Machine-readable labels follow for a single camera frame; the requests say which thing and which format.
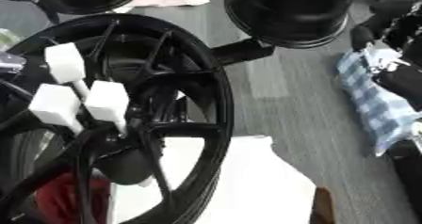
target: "white foam pad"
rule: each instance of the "white foam pad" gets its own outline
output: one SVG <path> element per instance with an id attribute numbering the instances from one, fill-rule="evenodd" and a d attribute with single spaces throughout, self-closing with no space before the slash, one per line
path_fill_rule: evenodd
<path id="1" fill-rule="evenodd" d="M 59 84 L 85 78 L 85 61 L 73 42 L 47 47 L 45 61 Z"/>
<path id="2" fill-rule="evenodd" d="M 44 123 L 73 128 L 80 105 L 70 87 L 42 84 L 28 108 Z"/>
<path id="3" fill-rule="evenodd" d="M 129 96 L 121 83 L 95 81 L 85 107 L 97 120 L 124 122 Z"/>

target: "tire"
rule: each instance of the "tire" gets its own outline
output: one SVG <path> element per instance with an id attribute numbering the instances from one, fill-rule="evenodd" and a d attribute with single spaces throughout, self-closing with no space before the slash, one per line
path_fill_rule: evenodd
<path id="1" fill-rule="evenodd" d="M 44 144 L 47 145 L 42 151 L 41 145 Z M 11 189 L 30 175 L 35 168 L 56 157 L 62 144 L 63 142 L 57 135 L 45 130 L 26 132 L 2 139 L 0 147 L 0 188 L 2 192 Z M 43 220 L 34 196 L 28 197 L 15 215 L 20 213 Z"/>

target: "floor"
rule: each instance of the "floor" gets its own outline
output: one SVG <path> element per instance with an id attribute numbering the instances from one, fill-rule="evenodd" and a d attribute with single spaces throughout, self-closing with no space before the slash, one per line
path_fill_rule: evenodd
<path id="1" fill-rule="evenodd" d="M 366 1 L 357 0 L 350 10 L 348 29 L 367 16 Z M 0 12 L 0 27 L 23 37 L 48 25 L 26 3 L 1 2 Z M 179 24 L 211 47 L 244 38 L 226 16 L 223 0 L 195 8 L 133 12 Z M 392 163 L 371 155 L 370 139 L 333 80 L 334 65 L 348 48 L 345 33 L 323 47 L 279 48 L 272 57 L 228 67 L 235 93 L 235 134 L 272 136 L 280 157 L 333 192 L 337 223 L 417 223 Z"/>

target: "blue cloth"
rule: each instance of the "blue cloth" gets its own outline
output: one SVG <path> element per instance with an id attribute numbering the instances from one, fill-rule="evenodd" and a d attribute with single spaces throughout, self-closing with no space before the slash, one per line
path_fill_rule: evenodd
<path id="1" fill-rule="evenodd" d="M 397 52 L 390 49 L 371 52 L 374 62 L 396 55 Z M 363 61 L 360 53 L 346 53 L 338 62 L 337 70 L 365 130 L 375 140 L 375 154 L 381 156 L 395 143 L 412 137 L 412 124 L 422 118 L 422 112 L 415 112 L 405 99 L 374 83 Z"/>

